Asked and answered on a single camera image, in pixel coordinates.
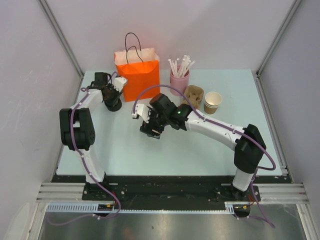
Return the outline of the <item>pink straw holder cup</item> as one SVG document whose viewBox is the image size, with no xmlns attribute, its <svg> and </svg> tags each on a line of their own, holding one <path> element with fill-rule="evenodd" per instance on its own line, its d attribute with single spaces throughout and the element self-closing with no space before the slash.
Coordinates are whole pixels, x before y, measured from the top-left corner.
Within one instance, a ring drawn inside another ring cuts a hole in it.
<svg viewBox="0 0 320 240">
<path fill-rule="evenodd" d="M 170 86 L 177 89 L 182 94 L 185 92 L 189 85 L 190 71 L 188 70 L 184 77 L 178 78 L 173 75 L 172 70 L 170 71 Z"/>
</svg>

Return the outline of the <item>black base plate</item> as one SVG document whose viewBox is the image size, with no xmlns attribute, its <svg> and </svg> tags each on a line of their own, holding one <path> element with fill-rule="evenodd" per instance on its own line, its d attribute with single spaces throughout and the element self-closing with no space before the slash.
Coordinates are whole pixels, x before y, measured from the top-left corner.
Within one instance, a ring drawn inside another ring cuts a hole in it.
<svg viewBox="0 0 320 240">
<path fill-rule="evenodd" d="M 102 185 L 110 192 L 115 193 L 121 201 L 129 197 L 204 197 L 217 202 L 223 200 L 247 201 L 248 195 L 253 197 L 250 187 L 245 193 L 240 193 L 231 187 L 233 176 L 106 176 Z M 57 175 L 52 183 L 82 183 L 84 184 L 83 197 L 85 200 L 107 199 L 106 193 L 96 184 L 87 184 L 84 175 Z M 291 184 L 289 176 L 257 176 L 254 184 Z"/>
</svg>

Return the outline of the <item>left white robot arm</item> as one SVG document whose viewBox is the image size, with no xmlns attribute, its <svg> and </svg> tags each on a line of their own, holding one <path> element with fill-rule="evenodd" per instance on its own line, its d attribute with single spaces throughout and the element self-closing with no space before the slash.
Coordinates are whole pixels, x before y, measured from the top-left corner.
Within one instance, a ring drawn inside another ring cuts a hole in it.
<svg viewBox="0 0 320 240">
<path fill-rule="evenodd" d="M 93 150 L 96 131 L 91 113 L 101 104 L 110 112 L 120 110 L 120 97 L 127 83 L 128 80 L 117 72 L 95 72 L 94 80 L 87 87 L 81 88 L 84 92 L 82 99 L 70 108 L 59 111 L 61 142 L 78 155 L 85 170 L 86 183 L 96 184 L 93 194 L 100 200 L 110 196 L 111 188 L 103 183 L 106 173 Z"/>
</svg>

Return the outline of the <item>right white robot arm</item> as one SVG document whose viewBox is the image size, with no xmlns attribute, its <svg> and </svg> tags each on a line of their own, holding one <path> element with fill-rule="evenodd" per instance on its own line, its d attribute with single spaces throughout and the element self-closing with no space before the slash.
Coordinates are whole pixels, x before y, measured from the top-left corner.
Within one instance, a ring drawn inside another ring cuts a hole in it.
<svg viewBox="0 0 320 240">
<path fill-rule="evenodd" d="M 191 131 L 214 139 L 234 151 L 236 173 L 230 186 L 231 196 L 242 201 L 249 194 L 249 185 L 266 150 L 266 144 L 255 125 L 229 125 L 210 118 L 189 104 L 176 106 L 159 93 L 149 105 L 135 103 L 133 118 L 143 119 L 140 131 L 159 139 L 166 126 L 175 130 Z"/>
</svg>

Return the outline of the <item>stack of black lids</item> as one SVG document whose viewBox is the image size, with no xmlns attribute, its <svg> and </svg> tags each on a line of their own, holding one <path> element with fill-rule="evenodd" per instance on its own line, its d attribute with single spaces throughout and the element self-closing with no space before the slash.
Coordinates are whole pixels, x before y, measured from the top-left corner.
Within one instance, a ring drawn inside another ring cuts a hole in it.
<svg viewBox="0 0 320 240">
<path fill-rule="evenodd" d="M 111 103 L 110 101 L 104 101 L 104 105 L 107 107 L 107 109 L 110 112 L 116 112 L 121 109 L 122 107 L 122 101 L 118 99 L 116 102 Z"/>
</svg>

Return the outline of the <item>white wrapped straws bundle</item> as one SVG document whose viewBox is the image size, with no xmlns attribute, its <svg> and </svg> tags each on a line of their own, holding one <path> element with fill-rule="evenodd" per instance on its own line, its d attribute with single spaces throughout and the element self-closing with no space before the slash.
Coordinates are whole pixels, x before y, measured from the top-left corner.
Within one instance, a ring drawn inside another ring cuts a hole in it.
<svg viewBox="0 0 320 240">
<path fill-rule="evenodd" d="M 191 58 L 189 55 L 184 55 L 180 64 L 178 64 L 178 61 L 180 59 L 177 58 L 175 60 L 168 59 L 171 72 L 174 77 L 176 78 L 183 78 L 187 74 L 187 72 L 190 70 L 190 68 L 195 64 L 195 60 L 191 61 Z"/>
</svg>

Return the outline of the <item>stack of brown paper cups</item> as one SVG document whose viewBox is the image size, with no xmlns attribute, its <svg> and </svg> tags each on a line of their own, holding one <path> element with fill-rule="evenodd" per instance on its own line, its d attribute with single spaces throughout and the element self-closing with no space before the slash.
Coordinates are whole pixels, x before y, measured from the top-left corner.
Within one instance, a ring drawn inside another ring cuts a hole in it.
<svg viewBox="0 0 320 240">
<path fill-rule="evenodd" d="M 215 91 L 208 92 L 204 96 L 204 111 L 211 115 L 214 114 L 222 102 L 222 96 Z"/>
</svg>

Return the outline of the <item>brown pulp cup carrier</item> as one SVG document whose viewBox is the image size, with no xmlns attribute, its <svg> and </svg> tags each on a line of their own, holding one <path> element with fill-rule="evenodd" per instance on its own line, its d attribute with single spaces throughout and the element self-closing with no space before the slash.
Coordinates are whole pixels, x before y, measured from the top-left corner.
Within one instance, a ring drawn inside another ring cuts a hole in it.
<svg viewBox="0 0 320 240">
<path fill-rule="evenodd" d="M 189 85 L 184 92 L 192 106 L 199 110 L 204 96 L 204 90 L 196 85 Z"/>
</svg>

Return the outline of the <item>orange paper bag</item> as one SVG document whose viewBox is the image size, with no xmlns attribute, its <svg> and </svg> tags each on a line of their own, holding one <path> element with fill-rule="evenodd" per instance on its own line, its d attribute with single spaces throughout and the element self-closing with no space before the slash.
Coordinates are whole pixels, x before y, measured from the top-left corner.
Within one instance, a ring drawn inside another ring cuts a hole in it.
<svg viewBox="0 0 320 240">
<path fill-rule="evenodd" d="M 124 100 L 135 101 L 153 98 L 160 93 L 155 87 L 146 93 L 144 90 L 160 83 L 160 57 L 153 47 L 142 48 L 140 39 L 133 32 L 124 37 L 124 50 L 114 53 L 114 64 L 120 76 L 127 79 L 123 88 Z"/>
</svg>

